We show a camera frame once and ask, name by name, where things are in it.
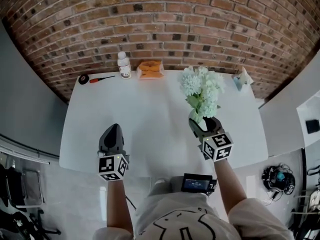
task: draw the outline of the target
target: black tape roll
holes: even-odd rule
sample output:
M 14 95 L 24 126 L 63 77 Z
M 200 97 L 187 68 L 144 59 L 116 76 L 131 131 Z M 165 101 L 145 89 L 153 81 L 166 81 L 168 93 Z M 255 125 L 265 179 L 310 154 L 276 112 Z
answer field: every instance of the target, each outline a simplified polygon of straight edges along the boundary
M 89 76 L 87 74 L 82 74 L 82 75 L 80 75 L 78 81 L 79 81 L 80 85 L 84 85 L 89 81 Z

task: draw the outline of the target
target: small screen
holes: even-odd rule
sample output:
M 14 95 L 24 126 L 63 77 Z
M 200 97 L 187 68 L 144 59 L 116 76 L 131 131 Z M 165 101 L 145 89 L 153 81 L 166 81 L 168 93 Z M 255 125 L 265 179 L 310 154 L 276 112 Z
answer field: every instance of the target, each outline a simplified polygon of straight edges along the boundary
M 210 180 L 185 179 L 184 188 L 192 190 L 206 190 L 208 189 Z

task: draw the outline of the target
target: red handle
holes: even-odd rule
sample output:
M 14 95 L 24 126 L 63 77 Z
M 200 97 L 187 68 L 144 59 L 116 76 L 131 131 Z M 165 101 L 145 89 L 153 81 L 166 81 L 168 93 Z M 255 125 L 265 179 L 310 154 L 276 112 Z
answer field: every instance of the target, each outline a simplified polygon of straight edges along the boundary
M 90 82 L 90 84 L 93 84 L 93 83 L 96 83 L 96 82 L 98 82 L 98 81 L 99 81 L 98 78 L 94 78 L 94 79 L 91 79 L 89 82 Z

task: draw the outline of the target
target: white wall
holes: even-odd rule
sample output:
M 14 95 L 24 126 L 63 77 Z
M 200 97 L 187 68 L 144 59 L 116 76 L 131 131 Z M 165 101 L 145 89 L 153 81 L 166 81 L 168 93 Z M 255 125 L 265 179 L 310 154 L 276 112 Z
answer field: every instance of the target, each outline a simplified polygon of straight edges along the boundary
M 0 134 L 58 155 L 67 108 L 27 64 L 0 22 Z
M 305 69 L 259 111 L 269 156 L 305 147 L 297 107 L 320 90 L 320 52 Z

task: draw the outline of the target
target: brick wall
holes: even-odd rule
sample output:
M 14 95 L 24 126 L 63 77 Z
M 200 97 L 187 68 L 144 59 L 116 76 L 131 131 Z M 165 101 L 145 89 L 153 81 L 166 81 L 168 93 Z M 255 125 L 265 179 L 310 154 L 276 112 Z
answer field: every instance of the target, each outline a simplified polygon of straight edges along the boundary
M 257 98 L 292 80 L 320 37 L 320 0 L 0 0 L 0 17 L 43 81 L 65 100 L 76 78 L 162 59 L 166 69 L 245 66 Z

